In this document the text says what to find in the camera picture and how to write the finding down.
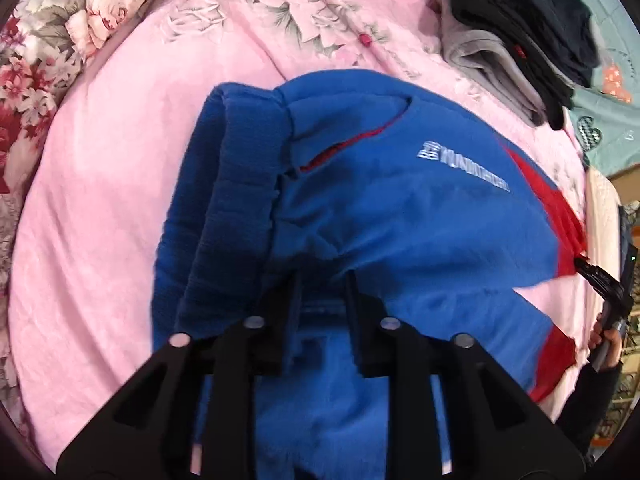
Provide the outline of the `person's right hand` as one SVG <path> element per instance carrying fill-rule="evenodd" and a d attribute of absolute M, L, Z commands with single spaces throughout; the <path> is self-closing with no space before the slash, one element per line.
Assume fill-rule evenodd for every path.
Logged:
<path fill-rule="evenodd" d="M 620 364 L 623 349 L 622 320 L 615 321 L 609 328 L 605 327 L 605 315 L 600 313 L 589 336 L 589 362 L 597 373 L 612 370 Z"/>

